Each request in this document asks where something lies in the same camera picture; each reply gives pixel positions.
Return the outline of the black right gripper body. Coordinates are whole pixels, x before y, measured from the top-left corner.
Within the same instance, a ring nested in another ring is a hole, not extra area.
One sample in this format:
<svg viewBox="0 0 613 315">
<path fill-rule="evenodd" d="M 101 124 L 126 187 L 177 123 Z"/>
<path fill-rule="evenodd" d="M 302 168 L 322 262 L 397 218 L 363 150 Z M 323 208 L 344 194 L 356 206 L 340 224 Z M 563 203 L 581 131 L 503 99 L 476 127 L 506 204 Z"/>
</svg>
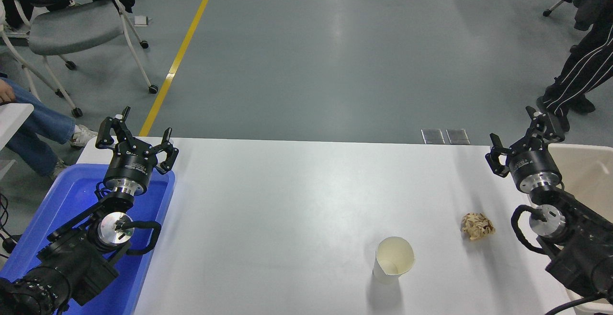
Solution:
<svg viewBox="0 0 613 315">
<path fill-rule="evenodd" d="M 517 188 L 543 188 L 560 184 L 560 171 L 549 151 L 512 150 L 509 170 Z"/>
</svg>

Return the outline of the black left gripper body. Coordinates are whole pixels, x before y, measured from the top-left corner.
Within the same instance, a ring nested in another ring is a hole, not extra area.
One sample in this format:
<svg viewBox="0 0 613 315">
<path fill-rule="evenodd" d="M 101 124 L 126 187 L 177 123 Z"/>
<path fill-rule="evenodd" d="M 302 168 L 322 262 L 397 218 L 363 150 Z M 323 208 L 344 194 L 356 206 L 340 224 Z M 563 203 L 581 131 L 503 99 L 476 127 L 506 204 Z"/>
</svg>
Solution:
<svg viewBox="0 0 613 315">
<path fill-rule="evenodd" d="M 158 159 L 155 155 L 146 156 L 143 150 L 134 153 L 127 148 L 115 146 L 103 182 L 106 187 L 113 188 L 120 180 L 131 180 L 139 187 L 147 188 L 156 164 Z"/>
</svg>

